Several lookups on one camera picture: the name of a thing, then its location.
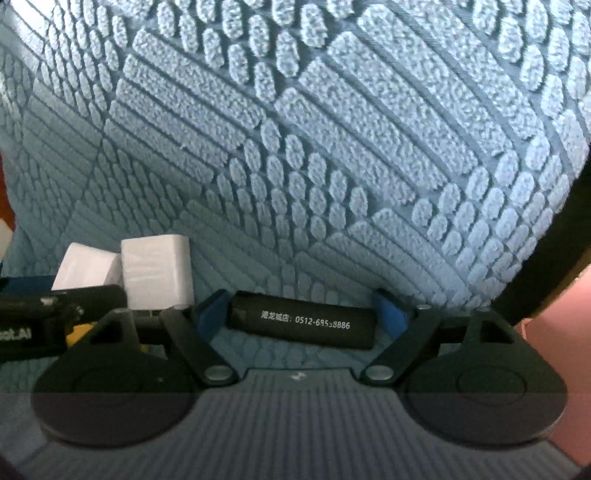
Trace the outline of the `yellow handled screwdriver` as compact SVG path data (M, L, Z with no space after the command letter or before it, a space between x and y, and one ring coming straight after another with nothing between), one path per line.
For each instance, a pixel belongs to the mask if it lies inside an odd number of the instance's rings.
M89 333L94 327L93 323L86 323L75 325L72 331L66 335L66 344L68 347L72 347L78 341L80 341L87 333Z

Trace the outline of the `white plug charger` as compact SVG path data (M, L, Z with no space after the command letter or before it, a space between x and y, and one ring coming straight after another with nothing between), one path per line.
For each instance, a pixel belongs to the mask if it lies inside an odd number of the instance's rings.
M193 305L189 239L166 234L129 238L120 245L127 305L136 311L159 311Z

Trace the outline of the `pink cardboard box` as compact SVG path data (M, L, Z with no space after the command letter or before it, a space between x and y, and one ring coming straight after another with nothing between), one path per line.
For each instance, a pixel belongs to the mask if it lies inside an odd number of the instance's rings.
M524 338L563 378L565 413L552 442L577 463L590 463L590 269L585 268L521 328Z

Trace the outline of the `red white black striped blanket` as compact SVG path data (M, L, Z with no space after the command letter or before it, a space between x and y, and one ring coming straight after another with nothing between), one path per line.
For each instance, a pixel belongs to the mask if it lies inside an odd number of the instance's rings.
M0 164L0 258L8 251L15 230L15 214L11 206L3 164Z

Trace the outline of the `white charger cube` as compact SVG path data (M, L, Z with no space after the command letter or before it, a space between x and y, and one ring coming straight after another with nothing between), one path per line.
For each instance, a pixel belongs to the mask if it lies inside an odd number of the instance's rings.
M52 291L123 285L118 253L71 243L59 265Z

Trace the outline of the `blue textured seat cover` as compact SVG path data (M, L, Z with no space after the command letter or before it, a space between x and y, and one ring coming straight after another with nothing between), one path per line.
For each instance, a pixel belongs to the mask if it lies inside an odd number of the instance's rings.
M5 1L10 277L190 242L195 296L530 312L590 241L586 1Z

